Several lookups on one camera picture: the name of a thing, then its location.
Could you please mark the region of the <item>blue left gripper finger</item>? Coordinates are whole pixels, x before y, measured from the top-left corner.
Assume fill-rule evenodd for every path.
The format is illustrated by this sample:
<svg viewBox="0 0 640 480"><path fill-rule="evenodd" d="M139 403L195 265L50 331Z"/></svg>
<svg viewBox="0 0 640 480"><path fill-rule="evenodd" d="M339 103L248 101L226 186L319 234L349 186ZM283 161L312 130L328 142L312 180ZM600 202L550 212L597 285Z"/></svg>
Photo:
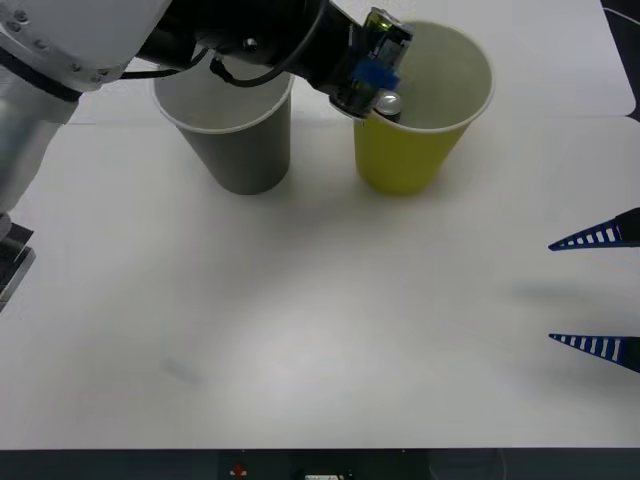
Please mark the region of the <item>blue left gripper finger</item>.
<svg viewBox="0 0 640 480"><path fill-rule="evenodd" d="M356 91L362 86L375 90L395 90L400 82L393 65L368 57L348 57L348 89Z"/></svg>

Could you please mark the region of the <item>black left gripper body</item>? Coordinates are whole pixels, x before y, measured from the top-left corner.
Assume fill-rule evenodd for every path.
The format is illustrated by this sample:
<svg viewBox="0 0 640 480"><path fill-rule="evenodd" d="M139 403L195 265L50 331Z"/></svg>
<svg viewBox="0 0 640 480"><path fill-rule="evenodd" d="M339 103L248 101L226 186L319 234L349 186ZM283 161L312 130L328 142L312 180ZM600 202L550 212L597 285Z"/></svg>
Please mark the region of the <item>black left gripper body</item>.
<svg viewBox="0 0 640 480"><path fill-rule="evenodd" d="M350 85L350 71L359 54L355 44L361 25L332 1L299 1L301 22L298 32L304 38L317 19L319 8L325 9L312 40L298 57L298 76L331 100L337 101Z"/></svg>

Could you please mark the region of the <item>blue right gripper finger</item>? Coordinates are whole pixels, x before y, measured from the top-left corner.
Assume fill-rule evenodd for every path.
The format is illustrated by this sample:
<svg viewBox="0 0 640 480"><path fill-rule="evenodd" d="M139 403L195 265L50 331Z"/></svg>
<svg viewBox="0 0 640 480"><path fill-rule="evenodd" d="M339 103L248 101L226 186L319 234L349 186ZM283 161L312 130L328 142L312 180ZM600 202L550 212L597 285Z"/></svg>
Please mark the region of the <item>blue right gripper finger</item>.
<svg viewBox="0 0 640 480"><path fill-rule="evenodd" d="M639 338L636 336L590 336L550 333L558 343L593 357L639 372Z"/></svg>
<svg viewBox="0 0 640 480"><path fill-rule="evenodd" d="M550 251L639 247L639 208L588 227L548 246Z"/></svg>

